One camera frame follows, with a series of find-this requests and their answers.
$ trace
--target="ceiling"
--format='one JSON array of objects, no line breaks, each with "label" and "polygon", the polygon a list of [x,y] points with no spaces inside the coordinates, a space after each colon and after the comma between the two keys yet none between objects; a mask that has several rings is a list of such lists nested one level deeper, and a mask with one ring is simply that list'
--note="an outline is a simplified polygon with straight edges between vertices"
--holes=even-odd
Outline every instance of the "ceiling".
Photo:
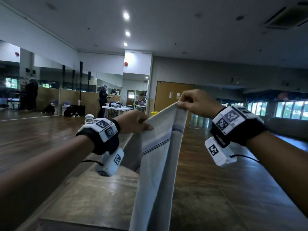
[{"label": "ceiling", "polygon": [[[263,24],[284,5],[303,0],[4,1],[79,51],[145,50],[155,56],[308,68],[308,23],[295,30]],[[240,15],[243,20],[236,21]]]},{"label": "ceiling", "polygon": [[123,73],[123,79],[126,80],[147,81],[148,79],[146,77],[150,76],[138,73]]}]

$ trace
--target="white towel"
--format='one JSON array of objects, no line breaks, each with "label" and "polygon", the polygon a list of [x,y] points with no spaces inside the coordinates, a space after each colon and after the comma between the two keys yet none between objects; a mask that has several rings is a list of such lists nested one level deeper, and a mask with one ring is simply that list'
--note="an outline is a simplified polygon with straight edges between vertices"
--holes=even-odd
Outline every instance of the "white towel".
[{"label": "white towel", "polygon": [[185,128],[187,111],[177,103],[146,122],[152,131],[133,134],[125,145],[121,162],[139,174],[130,231],[167,231],[176,168]]}]

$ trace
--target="checkered pattern stripe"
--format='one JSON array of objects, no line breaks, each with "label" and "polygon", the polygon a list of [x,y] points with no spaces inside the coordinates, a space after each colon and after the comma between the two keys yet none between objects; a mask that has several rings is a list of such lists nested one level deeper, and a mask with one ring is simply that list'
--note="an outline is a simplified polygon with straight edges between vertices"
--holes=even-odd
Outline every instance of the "checkered pattern stripe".
[{"label": "checkered pattern stripe", "polygon": [[183,131],[182,129],[180,129],[180,128],[172,128],[172,131],[178,131],[178,132],[181,132],[181,133],[184,132],[184,131]]},{"label": "checkered pattern stripe", "polygon": [[168,143],[170,141],[170,137],[168,139],[166,139],[165,141],[155,145],[154,147],[150,148],[149,150],[145,151],[142,153],[142,155],[146,155],[148,153],[150,153],[151,151],[155,150],[156,148],[163,146],[164,144]]}]

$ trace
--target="doorway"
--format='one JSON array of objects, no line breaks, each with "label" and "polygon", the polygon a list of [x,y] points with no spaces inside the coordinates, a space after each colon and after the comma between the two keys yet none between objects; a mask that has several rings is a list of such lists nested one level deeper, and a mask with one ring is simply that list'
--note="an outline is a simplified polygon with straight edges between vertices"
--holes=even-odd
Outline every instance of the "doorway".
[{"label": "doorway", "polygon": [[127,90],[126,105],[133,105],[135,102],[135,92],[134,90]]},{"label": "doorway", "polygon": [[[169,105],[179,101],[183,91],[195,89],[195,85],[157,81],[154,111],[162,111]],[[191,112],[188,112],[186,127],[189,127]]]}]

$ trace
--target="white table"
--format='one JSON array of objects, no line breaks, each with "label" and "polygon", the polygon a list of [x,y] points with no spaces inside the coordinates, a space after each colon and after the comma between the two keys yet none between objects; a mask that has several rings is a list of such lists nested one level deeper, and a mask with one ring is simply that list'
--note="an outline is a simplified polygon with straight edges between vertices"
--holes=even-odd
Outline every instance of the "white table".
[{"label": "white table", "polygon": [[116,108],[116,107],[111,107],[111,106],[102,106],[103,109],[112,109],[112,110],[117,110],[119,111],[119,115],[121,115],[121,112],[125,112],[125,111],[128,111],[128,110],[131,110],[133,108],[128,108],[128,107],[119,107],[119,108]]}]

